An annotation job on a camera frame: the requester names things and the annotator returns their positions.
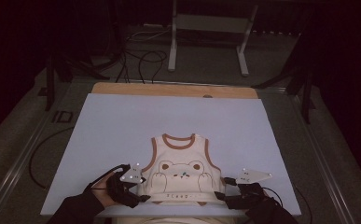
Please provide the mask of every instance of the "white table surface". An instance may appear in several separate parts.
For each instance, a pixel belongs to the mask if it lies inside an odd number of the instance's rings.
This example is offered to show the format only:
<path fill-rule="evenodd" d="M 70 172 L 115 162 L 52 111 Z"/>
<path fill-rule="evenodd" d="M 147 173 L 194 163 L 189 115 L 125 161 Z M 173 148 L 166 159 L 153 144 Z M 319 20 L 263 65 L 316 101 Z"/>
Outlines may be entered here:
<path fill-rule="evenodd" d="M 285 169 L 262 102 L 258 99 L 218 99 L 177 96 L 89 94 L 61 164 L 49 189 L 41 215 L 53 215 L 62 200 L 81 193 L 107 170 L 123 164 L 147 166 L 151 138 L 167 133 L 209 139 L 212 162 L 222 176 L 236 178 L 242 168 L 272 173 L 262 187 L 275 190 L 284 208 L 300 215 L 299 204 Z M 236 193 L 228 187 L 228 194 Z M 243 216 L 225 205 L 122 205 L 103 211 L 116 217 Z"/>

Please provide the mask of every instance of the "brown trim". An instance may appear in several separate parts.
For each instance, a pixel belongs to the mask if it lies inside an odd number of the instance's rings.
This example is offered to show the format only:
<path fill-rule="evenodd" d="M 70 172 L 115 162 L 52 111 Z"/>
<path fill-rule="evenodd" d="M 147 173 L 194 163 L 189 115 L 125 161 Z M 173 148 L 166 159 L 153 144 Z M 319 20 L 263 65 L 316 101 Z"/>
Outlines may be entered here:
<path fill-rule="evenodd" d="M 148 166 L 142 169 L 142 172 L 145 172 L 148 169 L 150 169 L 153 166 L 155 159 L 157 158 L 157 142 L 155 138 L 151 138 L 151 142 L 153 144 L 153 156 L 151 157 L 151 161 L 148 164 Z"/>
<path fill-rule="evenodd" d="M 211 166 L 213 166 L 214 168 L 216 168 L 217 170 L 219 170 L 221 172 L 221 169 L 218 168 L 217 166 L 215 166 L 212 161 L 210 160 L 210 156 L 209 156 L 209 140 L 205 139 L 205 156 L 206 156 L 206 160 L 209 162 L 209 164 Z"/>
<path fill-rule="evenodd" d="M 181 147 L 174 146 L 171 143 L 169 143 L 168 138 L 172 139 L 172 140 L 175 140 L 175 141 L 189 141 L 189 143 L 184 145 L 184 146 L 181 146 Z M 190 137 L 185 137 L 185 138 L 173 137 L 173 136 L 170 136 L 169 134 L 165 133 L 165 134 L 162 135 L 162 140 L 165 143 L 165 145 L 167 147 L 169 147 L 169 148 L 172 148 L 172 149 L 186 149 L 186 148 L 191 147 L 194 144 L 194 142 L 195 142 L 195 133 L 192 134 Z"/>
<path fill-rule="evenodd" d="M 202 97 L 211 95 L 214 98 L 258 99 L 256 90 L 245 87 L 218 87 L 202 85 L 145 85 L 139 83 L 108 83 L 98 82 L 93 86 L 92 93 L 130 94 L 150 96 L 186 96 Z"/>

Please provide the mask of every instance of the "wire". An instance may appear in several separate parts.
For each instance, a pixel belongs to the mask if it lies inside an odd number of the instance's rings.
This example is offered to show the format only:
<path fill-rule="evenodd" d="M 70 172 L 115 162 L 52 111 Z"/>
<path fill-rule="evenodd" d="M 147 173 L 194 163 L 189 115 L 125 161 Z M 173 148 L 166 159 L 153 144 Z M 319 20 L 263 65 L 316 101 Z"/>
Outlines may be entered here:
<path fill-rule="evenodd" d="M 121 168 L 121 167 L 122 167 L 122 165 L 118 165 L 118 166 L 114 167 L 113 169 L 107 171 L 106 173 L 104 173 L 103 175 L 101 175 L 101 176 L 99 176 L 97 179 L 95 179 L 93 182 L 91 182 L 91 183 L 89 184 L 89 186 L 92 186 L 92 187 L 93 187 L 96 183 L 98 183 L 99 180 L 101 180 L 102 178 L 104 178 L 105 176 L 107 176 L 108 174 L 110 174 L 111 172 L 114 172 L 114 171 L 116 171 L 117 169 L 119 169 L 119 168 Z"/>
<path fill-rule="evenodd" d="M 130 51 L 139 51 L 139 52 L 145 52 L 145 54 L 143 54 L 143 56 L 137 56 L 133 53 L 131 53 Z M 160 71 L 160 69 L 163 66 L 163 61 L 165 61 L 167 59 L 167 54 L 162 51 L 162 50 L 155 50 L 155 51 L 150 51 L 150 50 L 136 50 L 136 49 L 128 49 L 125 51 L 127 54 L 131 55 L 132 57 L 135 57 L 137 59 L 139 59 L 139 65 L 138 65 L 138 73 L 140 78 L 142 79 L 143 83 L 145 83 L 145 80 L 143 78 L 143 74 L 142 74 L 142 62 L 147 62 L 147 63 L 160 63 L 160 67 L 155 71 L 154 75 L 151 78 L 151 83 L 154 84 L 154 78 L 156 76 L 156 74 Z M 147 60 L 145 59 L 145 57 L 149 54 L 155 54 L 159 57 L 158 60 L 156 61 L 152 61 L 152 60 Z"/>
<path fill-rule="evenodd" d="M 301 198 L 304 200 L 304 202 L 306 203 L 306 206 L 308 207 L 308 211 L 309 211 L 309 214 L 310 214 L 310 220 L 309 220 L 309 223 L 312 224 L 313 222 L 313 217 L 312 217 L 312 210 L 311 210 L 311 207 L 309 206 L 308 204 L 308 201 L 306 200 L 306 198 L 303 196 L 303 194 L 301 193 L 301 191 L 299 190 L 299 188 L 294 185 L 294 188 L 297 190 L 297 192 L 299 193 L 299 195 L 301 196 Z"/>
<path fill-rule="evenodd" d="M 279 194 L 277 194 L 273 189 L 269 189 L 269 188 L 263 188 L 263 189 L 267 189 L 270 192 L 274 193 L 276 195 L 276 197 L 278 197 L 281 207 L 283 207 L 283 202 L 282 202 L 282 199 L 279 197 Z"/>
<path fill-rule="evenodd" d="M 147 41 L 147 40 L 151 40 L 151 39 L 154 39 L 155 37 L 157 36 L 160 36 L 160 35 L 164 35 L 166 33 L 169 33 L 170 30 L 166 30 L 166 31 L 145 31 L 145 32 L 138 32 L 138 33 L 135 33 L 135 34 L 132 34 L 130 37 L 127 38 L 127 41 L 134 41 L 134 42 L 144 42 L 144 41 Z M 142 35 L 142 34 L 156 34 L 156 35 L 152 35 L 146 39 L 133 39 L 133 37 L 137 36 L 137 35 Z"/>
<path fill-rule="evenodd" d="M 130 79 L 128 76 L 128 66 L 127 66 L 127 55 L 125 54 L 125 51 L 123 50 L 121 53 L 121 58 L 120 58 L 120 63 L 122 64 L 121 70 L 119 71 L 117 78 L 116 78 L 116 83 L 119 81 L 119 78 L 121 77 L 122 73 L 125 71 L 124 74 L 124 79 L 125 82 L 129 82 L 130 83 Z"/>
<path fill-rule="evenodd" d="M 64 133 L 66 131 L 69 131 L 69 130 L 72 130 L 74 129 L 75 127 L 70 127 L 70 128 L 67 128 L 67 129 L 64 129 L 64 130 L 61 130 L 61 131 L 58 131 L 56 133 L 53 133 L 52 135 L 48 136 L 47 138 L 45 138 L 43 141 L 41 141 L 36 147 L 35 147 L 35 150 L 33 151 L 32 153 L 32 156 L 31 158 L 29 159 L 29 176 L 32 178 L 33 182 L 35 182 L 37 184 L 38 187 L 46 190 L 49 188 L 49 186 L 44 186 L 43 184 L 41 184 L 40 182 L 38 182 L 34 175 L 33 175 L 33 172 L 32 172 L 32 163 L 33 163 L 33 158 L 35 157 L 35 153 L 38 151 L 38 149 L 40 149 L 40 147 L 46 143 L 50 138 L 60 134 L 60 133 Z"/>

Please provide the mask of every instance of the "sleeveless shirt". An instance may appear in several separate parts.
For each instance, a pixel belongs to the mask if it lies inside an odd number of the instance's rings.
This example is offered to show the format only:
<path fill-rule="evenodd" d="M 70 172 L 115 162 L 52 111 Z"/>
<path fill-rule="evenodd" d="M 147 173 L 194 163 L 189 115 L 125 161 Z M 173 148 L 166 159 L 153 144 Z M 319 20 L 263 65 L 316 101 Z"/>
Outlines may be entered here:
<path fill-rule="evenodd" d="M 214 191 L 224 192 L 221 170 L 209 157 L 208 139 L 192 134 L 178 138 L 168 134 L 152 138 L 153 156 L 142 169 L 145 183 L 139 195 L 149 195 L 150 202 L 164 204 L 223 203 Z"/>

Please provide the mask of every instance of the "bear print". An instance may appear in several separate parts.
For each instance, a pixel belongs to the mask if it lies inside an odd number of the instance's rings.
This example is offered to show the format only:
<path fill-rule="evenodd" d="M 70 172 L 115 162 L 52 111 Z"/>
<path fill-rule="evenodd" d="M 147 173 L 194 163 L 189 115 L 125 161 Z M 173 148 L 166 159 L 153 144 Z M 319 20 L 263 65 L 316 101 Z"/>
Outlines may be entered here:
<path fill-rule="evenodd" d="M 163 192 L 212 192 L 213 179 L 205 172 L 201 161 L 173 163 L 160 161 L 159 171 L 153 174 L 151 190 Z"/>

